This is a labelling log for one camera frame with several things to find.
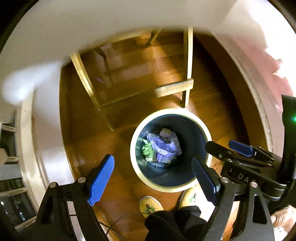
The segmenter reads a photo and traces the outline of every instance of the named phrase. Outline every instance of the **wooden floor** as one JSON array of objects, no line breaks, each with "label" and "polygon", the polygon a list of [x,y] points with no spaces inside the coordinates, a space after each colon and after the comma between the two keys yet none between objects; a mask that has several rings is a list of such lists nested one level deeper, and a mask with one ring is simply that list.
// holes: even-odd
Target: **wooden floor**
[{"label": "wooden floor", "polygon": [[[96,52],[90,51],[82,56],[95,88],[101,90],[103,101],[110,97],[104,93],[112,95],[112,88],[120,84],[128,88],[129,82],[136,85],[142,80],[157,85],[168,78],[181,80],[182,33],[161,34],[150,47],[145,45],[148,37],[123,40],[102,48],[111,77],[104,73],[103,59]],[[218,144],[227,147],[231,139],[248,143],[243,119],[226,80],[196,39],[193,51],[194,88],[190,92],[187,109],[206,124],[213,141]],[[62,132],[75,177],[86,176],[98,166],[105,154],[112,154],[115,158],[115,169],[101,201],[94,206],[95,212],[104,214],[112,224],[124,214],[138,212],[139,200],[147,195],[160,201],[165,210],[176,210],[181,193],[163,193],[146,186],[132,168],[129,150],[138,124],[157,110],[178,108],[181,95],[155,98],[151,94],[140,94],[124,100],[126,108],[114,107],[115,111],[108,116],[115,126],[115,131],[111,132],[96,114],[72,64],[63,68],[60,87]],[[219,172],[220,163],[213,159],[212,164]],[[119,221],[114,229],[126,241],[141,241],[148,232],[144,221],[141,214],[130,215]]]}]

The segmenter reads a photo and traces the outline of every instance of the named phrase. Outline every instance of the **black wire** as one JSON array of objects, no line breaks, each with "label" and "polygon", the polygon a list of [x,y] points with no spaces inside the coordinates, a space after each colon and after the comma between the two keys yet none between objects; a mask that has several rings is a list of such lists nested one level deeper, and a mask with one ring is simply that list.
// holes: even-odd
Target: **black wire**
[{"label": "black wire", "polygon": [[121,220],[121,219],[123,219],[125,216],[131,215],[131,214],[152,214],[152,213],[142,213],[142,212],[138,212],[138,213],[127,213],[127,214],[123,215],[122,217],[120,217],[119,219],[117,219],[116,222],[113,223],[111,226],[108,226],[108,225],[106,225],[106,224],[104,224],[104,223],[102,223],[102,222],[99,222],[99,221],[98,221],[98,222],[99,222],[99,224],[104,225],[105,227],[108,228],[108,230],[107,230],[107,232],[106,232],[106,236],[108,235],[109,231],[112,230],[114,233],[116,233],[116,235],[117,235],[118,237],[120,237],[123,241],[125,241],[125,239],[124,239],[124,238],[123,238],[118,232],[116,232],[114,229],[112,229],[112,227],[113,227],[113,226],[114,226],[119,220]]},{"label": "black wire", "polygon": [[115,221],[115,223],[113,223],[113,224],[110,226],[110,228],[107,230],[106,235],[109,233],[109,231],[111,230],[111,228],[112,228],[112,227],[113,227],[118,221],[120,221],[121,219],[123,219],[125,216],[131,215],[131,214],[150,214],[150,213],[142,213],[142,212],[138,212],[138,213],[127,213],[127,214],[123,215],[122,217],[120,217],[119,219],[117,219],[117,220]]},{"label": "black wire", "polygon": [[116,235],[117,235],[118,237],[120,237],[123,241],[125,241],[124,238],[123,238],[118,232],[116,232],[114,229],[111,229],[108,225],[106,225],[106,224],[104,224],[104,223],[101,223],[101,222],[99,222],[99,224],[104,225],[105,227],[108,228],[108,230],[112,230],[114,233],[116,233]]}]

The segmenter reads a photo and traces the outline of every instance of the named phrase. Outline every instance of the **stool leg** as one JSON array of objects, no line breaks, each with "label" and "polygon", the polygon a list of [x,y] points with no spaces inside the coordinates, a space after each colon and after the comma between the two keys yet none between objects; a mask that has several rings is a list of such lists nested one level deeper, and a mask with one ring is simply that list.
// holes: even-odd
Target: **stool leg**
[{"label": "stool leg", "polygon": [[112,74],[111,74],[111,71],[110,71],[110,68],[109,68],[109,64],[108,64],[107,56],[106,56],[105,52],[100,47],[96,48],[94,51],[96,51],[100,56],[103,57],[103,59],[104,59],[104,65],[105,65],[105,73],[108,75],[111,83],[112,84],[116,84],[113,81]]},{"label": "stool leg", "polygon": [[[190,79],[192,74],[193,27],[184,30],[184,79]],[[182,92],[182,107],[188,106],[190,89]]]},{"label": "stool leg", "polygon": [[149,40],[148,40],[148,44],[152,44],[153,42],[154,42],[154,40],[156,40],[156,38],[157,38],[157,36],[160,34],[160,32],[161,32],[161,29],[162,28],[159,28],[158,30],[156,30],[156,31],[152,31],[151,32],[151,36],[150,36],[150,38],[149,38]]},{"label": "stool leg", "polygon": [[96,110],[96,113],[98,114],[99,117],[101,117],[105,121],[105,123],[109,127],[110,131],[114,131],[115,130],[114,126],[110,122],[109,118],[103,112],[104,112],[103,107]]},{"label": "stool leg", "polygon": [[75,52],[75,53],[70,54],[70,57],[71,57],[73,65],[77,71],[77,74],[78,74],[85,90],[87,91],[89,97],[91,98],[91,101],[93,102],[93,104],[96,108],[96,112],[99,114],[99,116],[101,118],[103,118],[103,120],[108,125],[110,130],[114,131],[114,128],[113,128],[111,122],[109,121],[108,117],[101,112],[102,105],[100,104],[100,102],[97,98],[96,91],[95,91],[95,89],[91,83],[91,80],[85,70],[82,59],[80,57],[80,54],[78,52]]}]

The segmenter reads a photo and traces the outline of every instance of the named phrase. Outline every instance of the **foot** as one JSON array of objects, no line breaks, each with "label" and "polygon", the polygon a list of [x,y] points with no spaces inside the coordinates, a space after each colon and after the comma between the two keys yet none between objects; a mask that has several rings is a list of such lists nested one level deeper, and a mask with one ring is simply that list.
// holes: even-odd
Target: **foot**
[{"label": "foot", "polygon": [[140,211],[142,213],[147,213],[143,214],[145,218],[148,217],[151,213],[162,210],[164,210],[162,205],[154,197],[145,196],[140,200]]},{"label": "foot", "polygon": [[179,209],[187,206],[197,206],[197,192],[198,187],[192,187],[185,190],[180,199]]}]

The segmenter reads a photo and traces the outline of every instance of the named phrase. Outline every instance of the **screw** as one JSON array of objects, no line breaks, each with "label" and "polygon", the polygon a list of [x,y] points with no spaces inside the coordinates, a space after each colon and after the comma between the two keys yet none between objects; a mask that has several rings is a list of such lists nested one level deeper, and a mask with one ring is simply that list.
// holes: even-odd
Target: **screw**
[{"label": "screw", "polygon": [[256,188],[256,187],[258,187],[258,184],[256,182],[251,182],[251,186]]},{"label": "screw", "polygon": [[78,182],[79,183],[84,183],[85,182],[85,177],[80,177],[80,178],[78,178]]},{"label": "screw", "polygon": [[52,182],[52,183],[49,184],[49,187],[50,187],[50,188],[54,188],[56,185],[57,185],[56,182]]},{"label": "screw", "polygon": [[229,179],[227,177],[221,177],[221,181],[223,183],[228,183],[229,182]]}]

